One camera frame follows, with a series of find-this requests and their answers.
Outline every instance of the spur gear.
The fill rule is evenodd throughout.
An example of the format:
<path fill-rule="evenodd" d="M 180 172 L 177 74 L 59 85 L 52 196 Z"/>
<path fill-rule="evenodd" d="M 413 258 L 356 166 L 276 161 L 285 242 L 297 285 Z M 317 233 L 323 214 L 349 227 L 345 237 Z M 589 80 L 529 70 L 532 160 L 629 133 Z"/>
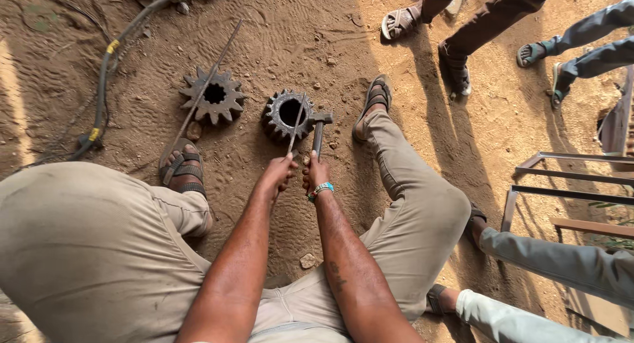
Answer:
<path fill-rule="evenodd" d="M 191 76 L 183 77 L 190 87 L 179 89 L 178 92 L 191 99 L 182 104 L 181 109 L 192 107 L 196 96 L 207 81 L 208 74 L 201 67 L 196 67 L 196 73 L 197 79 Z M 240 81 L 231 80 L 231 71 L 214 74 L 207 89 L 205 89 L 205 94 L 198 102 L 195 119 L 200 121 L 205 114 L 209 114 L 211 124 L 215 126 L 218 124 L 219 116 L 222 116 L 228 123 L 239 117 L 243 110 L 244 99 L 247 97 L 240 92 L 240 86 Z"/>
<path fill-rule="evenodd" d="M 269 98 L 262 112 L 262 126 L 268 137 L 276 142 L 290 141 L 303 95 L 303 93 L 284 89 Z M 308 117 L 313 113 L 313 105 L 306 96 L 304 113 L 299 118 L 299 125 L 297 125 L 299 140 L 308 136 L 308 133 L 314 129 L 313 125 L 308 124 Z"/>

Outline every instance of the hand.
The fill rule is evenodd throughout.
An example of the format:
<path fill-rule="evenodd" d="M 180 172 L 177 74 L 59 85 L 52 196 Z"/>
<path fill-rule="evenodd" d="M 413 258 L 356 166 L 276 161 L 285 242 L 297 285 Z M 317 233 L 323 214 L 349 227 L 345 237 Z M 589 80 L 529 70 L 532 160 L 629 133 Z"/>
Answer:
<path fill-rule="evenodd" d="M 330 182 L 330 166 L 326 162 L 320 162 L 317 160 L 317 152 L 313 150 L 311 153 L 311 160 L 305 169 L 302 170 L 304 174 L 304 184 L 302 187 L 306 190 L 306 193 L 312 192 L 316 186 Z"/>
<path fill-rule="evenodd" d="M 284 192 L 289 187 L 289 179 L 295 176 L 294 169 L 297 167 L 290 153 L 286 157 L 272 159 L 258 180 L 256 189 L 265 191 L 275 199 L 279 192 Z"/>

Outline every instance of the sandal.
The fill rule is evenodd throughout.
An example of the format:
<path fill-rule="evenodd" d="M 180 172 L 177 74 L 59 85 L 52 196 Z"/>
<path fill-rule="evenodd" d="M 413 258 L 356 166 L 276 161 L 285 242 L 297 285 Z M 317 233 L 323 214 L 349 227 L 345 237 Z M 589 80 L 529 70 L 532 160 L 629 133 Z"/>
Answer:
<path fill-rule="evenodd" d="M 180 151 L 181 154 L 176 157 L 176 159 L 172 162 L 170 166 L 159 167 L 158 177 L 160 178 L 161 184 L 164 187 L 167 187 L 169 182 L 172 180 L 172 177 L 180 175 L 192 175 L 198 178 L 201 183 L 203 182 L 203 163 L 202 159 L 200 158 L 200 154 L 186 153 L 185 145 L 192 145 L 194 146 L 194 148 L 196 148 L 196 145 L 194 145 L 192 141 L 189 141 L 186 138 L 180 138 L 174 146 L 173 151 Z M 159 166 L 165 163 L 166 159 L 171 154 L 171 152 L 169 151 L 170 148 L 168 145 L 158 161 Z M 198 161 L 200 163 L 200 168 L 194 165 L 183 165 L 183 162 L 185 161 Z M 207 197 L 207 192 L 205 192 L 205 188 L 197 182 L 187 182 L 176 190 L 176 192 L 178 193 L 184 193 L 187 191 L 202 193 L 202 195 Z"/>
<path fill-rule="evenodd" d="M 443 311 L 442 306 L 440 305 L 440 294 L 446 289 L 446 286 L 442 286 L 439 283 L 434 283 L 432 288 L 427 292 L 427 302 L 429 302 L 429 306 L 431 307 L 434 315 L 443 316 L 446 312 Z"/>
<path fill-rule="evenodd" d="M 376 85 L 380 85 L 382 89 L 372 90 L 372 88 L 374 88 Z M 370 101 L 371 98 L 377 95 L 381 95 L 382 97 L 378 97 Z M 354 125 L 353 125 L 353 139 L 354 140 L 357 140 L 360 142 L 367 141 L 367 140 L 363 140 L 359 138 L 356 135 L 355 129 L 356 129 L 356 125 L 359 123 L 361 119 L 363 119 L 363 116 L 368 111 L 368 109 L 374 104 L 383 104 L 385 105 L 385 110 L 388 112 L 390 111 L 390 105 L 392 104 L 392 83 L 390 82 L 390 78 L 388 78 L 387 75 L 385 74 L 379 74 L 378 76 L 376 76 L 376 78 L 374 78 L 374 80 L 372 81 L 372 83 L 370 83 L 370 86 L 368 87 L 368 92 L 365 95 L 365 107 L 363 108 L 363 111 L 361 111 L 361 114 L 359 115 L 359 117 L 357 118 L 357 120 L 354 122 Z"/>
<path fill-rule="evenodd" d="M 559 109 L 561 108 L 561 102 L 564 101 L 564 98 L 570 94 L 570 87 L 567 87 L 566 90 L 564 90 L 563 92 L 561 90 L 557 90 L 557 81 L 559 80 L 559 74 L 557 71 L 557 68 L 559 67 L 559 64 L 561 64 L 561 62 L 557 62 L 553 65 L 553 89 L 552 92 L 553 94 L 550 96 L 550 106 L 553 109 Z M 557 100 L 559 100 L 559 104 L 555 103 L 555 96 L 557 97 Z"/>
<path fill-rule="evenodd" d="M 475 217 L 482 218 L 484 222 L 486 223 L 486 215 L 484 215 L 484 213 L 482 212 L 482 210 L 480 210 L 477 204 L 475 204 L 474 202 L 471 202 L 471 216 L 469 217 L 469 221 L 467 221 L 467 226 L 465 227 L 464 234 L 466 235 L 467 239 L 469 239 L 469 241 L 473 244 L 473 246 L 475 246 L 476 248 L 479 248 L 479 245 L 475 241 L 476 239 L 474 239 L 474 234 L 472 230 Z"/>
<path fill-rule="evenodd" d="M 539 58 L 537 56 L 537 50 L 539 49 L 539 48 L 537 48 L 538 45 L 541 45 L 546 50 L 546 54 L 544 55 L 543 58 Z M 522 50 L 525 47 L 529 47 L 531 49 L 531 55 L 529 55 L 528 57 L 522 59 Z M 553 54 L 553 51 L 554 51 L 553 47 L 554 46 L 553 46 L 552 42 L 550 42 L 550 41 L 541 41 L 541 42 L 529 43 L 527 45 L 523 45 L 523 46 L 519 47 L 519 49 L 517 50 L 517 66 L 519 66 L 521 68 L 526 68 L 529 65 L 537 62 L 538 60 L 544 59 L 548 55 Z M 523 60 L 525 60 L 527 62 L 526 65 L 524 65 L 522 63 Z"/>
<path fill-rule="evenodd" d="M 412 20 L 402 17 L 405 12 L 409 12 Z M 390 36 L 390 30 L 387 29 L 387 21 L 390 18 L 394 19 L 394 28 L 392 28 L 394 30 L 394 37 Z M 392 41 L 393 39 L 399 38 L 400 36 L 411 32 L 411 30 L 419 23 L 431 23 L 431 20 L 422 20 L 420 11 L 418 11 L 416 4 L 414 4 L 386 14 L 385 17 L 383 17 L 383 22 L 381 23 L 381 34 L 385 37 L 385 39 Z"/>
<path fill-rule="evenodd" d="M 452 90 L 463 96 L 469 96 L 471 94 L 471 75 L 469 74 L 469 69 L 467 69 L 466 57 L 464 59 L 449 57 L 445 42 L 442 41 L 438 44 L 438 58 L 441 66 L 444 66 L 451 75 Z"/>

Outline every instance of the forearm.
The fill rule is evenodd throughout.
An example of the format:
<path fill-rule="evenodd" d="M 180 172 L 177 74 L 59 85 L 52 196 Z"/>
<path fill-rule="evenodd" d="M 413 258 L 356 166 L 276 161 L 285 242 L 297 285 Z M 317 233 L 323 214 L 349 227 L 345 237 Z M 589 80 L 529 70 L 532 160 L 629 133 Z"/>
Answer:
<path fill-rule="evenodd" d="M 315 206 L 326 275 L 353 339 L 364 343 L 421 342 L 333 193 L 319 193 Z"/>
<path fill-rule="evenodd" d="M 249 338 L 266 275 L 270 209 L 269 195 L 256 186 L 207 272 L 177 342 L 209 337 L 214 343 L 246 342 Z"/>

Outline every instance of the brown pants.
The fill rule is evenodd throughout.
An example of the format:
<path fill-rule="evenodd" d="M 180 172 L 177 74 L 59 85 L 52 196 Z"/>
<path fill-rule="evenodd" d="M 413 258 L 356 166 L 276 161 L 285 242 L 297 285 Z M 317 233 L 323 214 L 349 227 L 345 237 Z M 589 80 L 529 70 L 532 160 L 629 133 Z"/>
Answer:
<path fill-rule="evenodd" d="M 471 207 L 385 111 L 363 124 L 392 203 L 361 240 L 413 321 Z M 22 171 L 0 182 L 0 287 L 53 342 L 173 342 L 210 266 L 181 235 L 208 215 L 200 193 L 92 163 Z M 298 322 L 345 332 L 321 267 L 264 290 L 253 334 Z"/>
<path fill-rule="evenodd" d="M 423 12 L 433 17 L 447 7 L 452 0 L 424 0 Z M 488 0 L 467 23 L 445 39 L 451 58 L 463 58 L 478 50 L 488 41 L 512 26 L 528 14 L 537 12 L 546 0 Z"/>

